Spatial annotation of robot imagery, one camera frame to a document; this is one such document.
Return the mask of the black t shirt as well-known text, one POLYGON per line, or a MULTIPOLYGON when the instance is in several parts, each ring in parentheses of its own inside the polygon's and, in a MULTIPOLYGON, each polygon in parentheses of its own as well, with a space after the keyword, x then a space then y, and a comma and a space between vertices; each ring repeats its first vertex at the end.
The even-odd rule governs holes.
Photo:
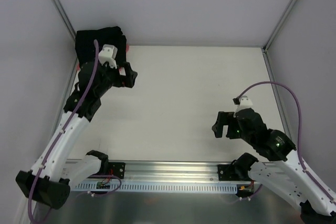
POLYGON ((119 26, 106 27, 97 30, 78 30, 75 37, 75 51, 81 67, 84 63, 94 61, 97 40, 99 50, 104 45, 113 45, 117 48, 116 62, 120 65, 127 60, 127 38, 119 26))

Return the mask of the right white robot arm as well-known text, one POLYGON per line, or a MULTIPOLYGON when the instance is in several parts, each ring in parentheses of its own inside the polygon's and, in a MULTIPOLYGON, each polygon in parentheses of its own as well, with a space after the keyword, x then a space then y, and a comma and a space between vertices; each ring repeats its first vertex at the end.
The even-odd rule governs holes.
POLYGON ((244 153, 218 173, 220 178, 260 183, 298 210, 304 223, 335 223, 335 192, 316 184, 318 179, 302 165, 295 144, 285 133, 269 129, 251 108, 220 111, 212 126, 216 138, 224 136, 225 127, 227 138, 244 140, 271 165, 244 153))

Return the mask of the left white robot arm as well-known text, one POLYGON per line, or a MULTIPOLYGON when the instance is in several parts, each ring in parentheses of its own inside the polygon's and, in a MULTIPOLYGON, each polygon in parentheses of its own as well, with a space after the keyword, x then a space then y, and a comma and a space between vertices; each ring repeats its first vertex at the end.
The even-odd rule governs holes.
POLYGON ((107 63, 87 62, 67 99, 61 121, 40 158, 27 172, 19 171, 16 183, 28 199, 52 209, 61 208, 71 190, 88 177, 111 174, 108 155, 89 151, 72 168, 65 168, 78 137, 101 106, 102 96, 112 87, 133 88, 137 77, 129 62, 116 68, 107 63))

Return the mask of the red folded t shirt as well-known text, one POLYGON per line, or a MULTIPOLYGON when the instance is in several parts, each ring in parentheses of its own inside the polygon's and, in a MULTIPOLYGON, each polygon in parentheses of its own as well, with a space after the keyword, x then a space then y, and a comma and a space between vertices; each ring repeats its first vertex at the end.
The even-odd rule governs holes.
MULTIPOLYGON (((129 48, 130 48, 129 44, 126 44, 126 49, 125 49, 125 51, 128 52, 128 51, 129 51, 129 48)), ((79 63, 78 63, 77 66, 76 66, 76 71, 79 71, 79 70, 80 70, 80 65, 79 65, 79 63)))

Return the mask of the left side aluminium rail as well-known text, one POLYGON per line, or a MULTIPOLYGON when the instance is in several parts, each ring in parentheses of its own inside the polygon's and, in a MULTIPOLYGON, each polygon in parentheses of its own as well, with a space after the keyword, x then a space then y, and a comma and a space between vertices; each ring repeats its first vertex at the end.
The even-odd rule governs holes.
POLYGON ((44 76, 47 105, 44 119, 45 139, 42 141, 40 150, 43 151, 49 144, 61 119, 62 109, 70 94, 70 86, 74 81, 75 65, 77 56, 75 46, 62 46, 53 49, 46 65, 44 76))

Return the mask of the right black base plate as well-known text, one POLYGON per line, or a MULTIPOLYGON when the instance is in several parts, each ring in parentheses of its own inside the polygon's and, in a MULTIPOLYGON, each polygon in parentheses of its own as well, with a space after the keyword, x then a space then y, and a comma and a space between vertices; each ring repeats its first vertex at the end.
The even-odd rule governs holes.
POLYGON ((235 172, 233 164, 219 164, 217 165, 217 174, 219 181, 241 181, 238 174, 235 172))

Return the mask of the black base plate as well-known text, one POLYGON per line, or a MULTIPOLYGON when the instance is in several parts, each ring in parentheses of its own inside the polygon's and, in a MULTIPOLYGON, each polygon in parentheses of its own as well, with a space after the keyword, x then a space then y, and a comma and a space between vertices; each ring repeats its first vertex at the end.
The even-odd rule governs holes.
POLYGON ((124 179, 125 163, 124 162, 109 162, 108 174, 114 175, 120 179, 124 179))
POLYGON ((217 165, 217 174, 219 181, 241 181, 238 174, 235 172, 233 164, 219 164, 217 165))

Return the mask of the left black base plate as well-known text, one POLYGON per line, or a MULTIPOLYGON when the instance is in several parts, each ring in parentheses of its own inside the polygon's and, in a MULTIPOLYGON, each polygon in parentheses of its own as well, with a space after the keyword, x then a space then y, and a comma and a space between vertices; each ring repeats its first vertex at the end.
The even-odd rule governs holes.
POLYGON ((114 175, 120 179, 124 179, 125 163, 124 162, 109 162, 108 174, 114 175))

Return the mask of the front aluminium rail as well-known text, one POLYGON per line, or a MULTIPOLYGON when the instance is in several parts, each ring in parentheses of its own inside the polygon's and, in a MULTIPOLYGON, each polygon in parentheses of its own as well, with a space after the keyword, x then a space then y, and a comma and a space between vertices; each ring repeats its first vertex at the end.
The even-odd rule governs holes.
POLYGON ((231 162, 169 162, 169 161, 122 161, 124 163, 123 182, 153 183, 219 183, 218 165, 231 162))

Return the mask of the left aluminium frame post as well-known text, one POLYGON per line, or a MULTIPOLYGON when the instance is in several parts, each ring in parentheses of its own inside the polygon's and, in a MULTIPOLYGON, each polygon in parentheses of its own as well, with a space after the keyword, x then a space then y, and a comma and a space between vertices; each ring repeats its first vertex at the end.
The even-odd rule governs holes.
POLYGON ((63 24, 65 25, 66 30, 68 31, 71 39, 73 41, 75 41, 76 40, 76 31, 75 31, 67 13, 66 13, 66 11, 63 7, 63 4, 61 3, 60 0, 51 0, 51 2, 54 5, 54 7, 55 7, 58 15, 60 16, 63 24))

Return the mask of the aluminium frame post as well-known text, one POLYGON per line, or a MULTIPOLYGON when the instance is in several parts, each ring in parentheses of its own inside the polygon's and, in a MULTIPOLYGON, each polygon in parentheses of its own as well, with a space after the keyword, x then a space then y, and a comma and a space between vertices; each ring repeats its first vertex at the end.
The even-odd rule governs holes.
POLYGON ((76 40, 76 31, 75 31, 67 13, 66 13, 66 11, 63 7, 63 4, 61 3, 60 0, 51 0, 51 2, 54 5, 54 7, 55 7, 58 15, 60 16, 63 24, 65 25, 66 30, 68 31, 71 39, 73 41, 75 41, 76 40))
POLYGON ((288 19, 289 15, 291 14, 292 10, 294 9, 295 5, 299 0, 290 0, 287 4, 285 10, 280 16, 280 19, 276 23, 274 29, 272 30, 269 38, 267 39, 266 43, 263 46, 263 50, 267 51, 273 41, 276 39, 277 35, 279 34, 280 30, 282 29, 283 25, 285 24, 286 20, 288 19))

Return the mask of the right aluminium frame post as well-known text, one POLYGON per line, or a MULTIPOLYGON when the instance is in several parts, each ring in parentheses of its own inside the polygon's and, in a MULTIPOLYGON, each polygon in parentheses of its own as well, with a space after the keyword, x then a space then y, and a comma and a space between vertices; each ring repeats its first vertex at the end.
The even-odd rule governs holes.
POLYGON ((263 46, 263 50, 267 51, 273 41, 276 39, 277 35, 279 34, 280 30, 282 29, 283 25, 285 24, 286 20, 288 19, 289 15, 291 14, 292 10, 294 9, 295 5, 299 0, 290 0, 287 4, 285 10, 280 16, 280 19, 276 23, 274 29, 272 30, 269 38, 267 39, 266 43, 263 46))

